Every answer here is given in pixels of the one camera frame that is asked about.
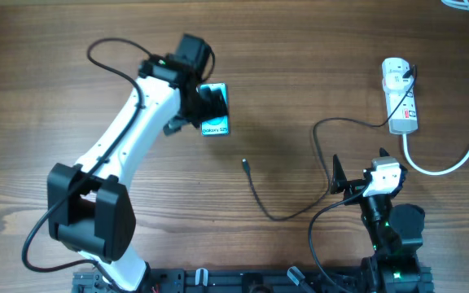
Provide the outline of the Galaxy smartphone with cyan screen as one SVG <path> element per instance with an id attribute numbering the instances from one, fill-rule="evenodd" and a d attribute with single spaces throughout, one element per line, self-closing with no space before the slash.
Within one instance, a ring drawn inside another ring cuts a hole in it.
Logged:
<path id="1" fill-rule="evenodd" d="M 199 91 L 209 89 L 212 93 L 221 92 L 226 106 L 229 106 L 228 90 L 226 83 L 203 84 Z M 230 133 L 230 120 L 228 116 L 222 116 L 207 120 L 201 124 L 201 133 L 205 137 L 225 136 Z"/>

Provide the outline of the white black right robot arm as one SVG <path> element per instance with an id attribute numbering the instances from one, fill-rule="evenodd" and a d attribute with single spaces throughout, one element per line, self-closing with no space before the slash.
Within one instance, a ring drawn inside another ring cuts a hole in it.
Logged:
<path id="1" fill-rule="evenodd" d="M 330 192 L 343 193 L 344 205 L 360 206 L 361 219 L 374 249 L 362 259 L 355 288 L 360 292 L 424 293 L 435 290 L 432 271 L 423 267 L 417 250 L 423 245 L 425 211 L 414 204 L 394 206 L 408 170 L 384 149 L 363 170 L 363 178 L 349 180 L 337 155 L 333 156 Z"/>

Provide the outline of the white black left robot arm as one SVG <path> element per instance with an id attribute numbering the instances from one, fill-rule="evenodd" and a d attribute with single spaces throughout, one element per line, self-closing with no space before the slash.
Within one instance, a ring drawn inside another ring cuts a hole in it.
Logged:
<path id="1" fill-rule="evenodd" d="M 142 158 L 160 133 L 228 114 L 224 94 L 204 85 L 214 63 L 211 46 L 190 34 L 174 53 L 149 53 L 137 77 L 125 77 L 132 91 L 101 138 L 74 165 L 56 164 L 48 174 L 50 237 L 81 254 L 115 291 L 146 291 L 151 274 L 131 245 L 129 188 Z"/>

